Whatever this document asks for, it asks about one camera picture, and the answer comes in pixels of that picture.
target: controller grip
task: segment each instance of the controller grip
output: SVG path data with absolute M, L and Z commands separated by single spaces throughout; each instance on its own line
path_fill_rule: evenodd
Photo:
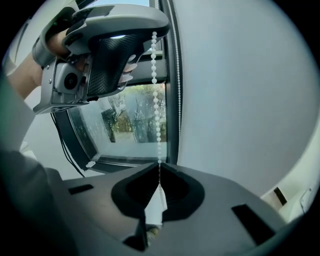
M 146 34 L 129 34 L 122 38 L 100 39 L 92 52 L 93 62 L 88 81 L 88 97 L 107 95 L 118 88 L 119 79 L 129 57 L 136 61 L 144 53 L 143 43 L 151 38 Z

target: white bead chain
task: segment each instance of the white bead chain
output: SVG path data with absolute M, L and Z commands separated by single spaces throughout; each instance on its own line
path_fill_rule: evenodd
M 157 76 L 157 73 L 156 73 L 156 42 L 157 42 L 157 32 L 152 32 L 152 40 L 151 40 L 151 70 L 152 70 L 152 73 L 151 73 L 151 76 L 152 76 L 152 83 L 155 85 L 157 83 L 157 79 L 156 79 L 156 76 Z M 159 167 L 159 184 L 160 184 L 160 169 L 161 169 L 161 163 L 162 163 L 162 157 L 161 157 L 161 133 L 160 133 L 160 117 L 159 117 L 159 105 L 158 105 L 158 92 L 157 92 L 157 89 L 154 90 L 153 92 L 153 102 L 154 102 L 154 120 L 155 120 L 155 130 L 156 130 L 156 141 L 157 141 L 157 152 L 158 152 L 158 167 Z

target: window frame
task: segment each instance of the window frame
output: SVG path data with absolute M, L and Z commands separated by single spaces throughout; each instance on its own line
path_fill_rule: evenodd
M 156 1 L 150 0 L 150 6 L 156 6 Z M 92 0 L 77 0 L 79 8 L 87 6 Z M 157 79 L 159 83 L 165 83 L 165 98 L 166 98 L 166 131 L 167 131 L 167 159 L 166 162 L 170 164 L 177 164 L 180 142 L 181 130 L 181 115 L 182 115 L 182 59 L 180 38 L 178 30 L 178 22 L 174 12 L 174 5 L 172 0 L 159 0 L 159 9 L 163 11 L 169 18 L 171 29 L 161 40 L 162 54 L 158 54 L 157 61 Z M 151 84 L 151 74 L 147 67 L 150 66 L 150 55 L 145 54 L 141 57 L 139 65 L 134 70 L 133 79 L 128 82 L 127 86 Z M 61 131 L 62 139 L 64 140 L 72 158 L 78 166 L 86 171 L 91 169 L 102 173 L 113 173 L 127 168 L 131 168 L 140 164 L 153 162 L 153 160 L 132 160 L 130 163 L 113 160 L 111 157 L 101 156 L 99 159 L 94 159 L 98 153 L 94 143 L 89 139 L 84 141 L 78 137 L 75 131 L 74 120 L 70 118 L 68 111 L 56 112 L 55 114 L 57 125 Z M 85 122 L 77 123 L 77 126 L 82 125 L 84 131 L 86 130 Z M 86 167 L 88 162 L 95 161 L 93 167 Z

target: gray mount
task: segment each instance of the gray mount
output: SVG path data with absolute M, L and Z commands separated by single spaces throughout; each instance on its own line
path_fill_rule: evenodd
M 127 84 L 119 83 L 126 64 L 137 63 L 150 48 L 153 32 L 159 41 L 169 28 L 167 16 L 152 7 L 107 4 L 77 12 L 63 8 L 32 49 L 34 60 L 43 68 L 41 100 L 33 111 L 64 111 L 121 92 Z M 70 53 L 62 59 L 50 52 L 46 42 L 65 29 L 62 43 Z M 135 58 L 128 62 L 132 55 Z M 83 70 L 74 66 L 80 58 L 85 59 Z

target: cable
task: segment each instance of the cable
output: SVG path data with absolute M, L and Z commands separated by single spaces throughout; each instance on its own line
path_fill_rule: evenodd
M 56 128 L 56 130 L 57 130 L 57 132 L 58 132 L 59 139 L 60 139 L 60 143 L 61 143 L 62 150 L 63 150 L 63 153 L 64 153 L 65 158 L 66 158 L 66 159 L 68 160 L 68 162 L 75 168 L 75 170 L 76 170 L 83 178 L 85 178 L 85 176 L 83 175 L 83 173 L 78 169 L 78 167 L 77 167 L 77 166 L 75 165 L 75 163 L 73 162 L 71 156 L 69 155 L 69 152 L 68 152 L 68 150 L 67 150 L 67 146 L 66 146 L 64 140 L 62 139 L 62 135 L 61 135 L 60 128 L 59 128 L 59 126 L 57 125 L 56 117 L 55 117 L 52 113 L 50 113 L 50 115 L 51 115 L 51 119 L 52 119 L 52 121 L 53 121 L 53 123 L 54 123 L 54 126 L 55 126 L 55 128 Z

